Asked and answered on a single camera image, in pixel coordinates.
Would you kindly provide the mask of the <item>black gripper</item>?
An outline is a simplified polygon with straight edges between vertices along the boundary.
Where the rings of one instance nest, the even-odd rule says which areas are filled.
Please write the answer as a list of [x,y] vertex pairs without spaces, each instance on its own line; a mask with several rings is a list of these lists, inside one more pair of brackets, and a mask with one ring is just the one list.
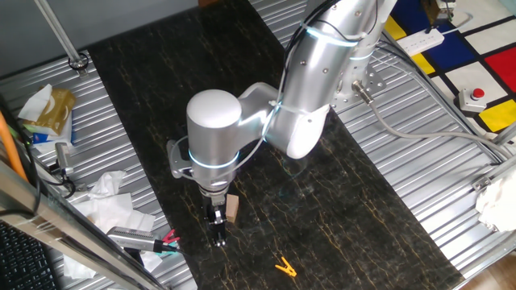
[[202,208],[205,213],[207,229],[217,247],[226,245],[226,201],[216,201],[213,203],[210,197],[202,198]]

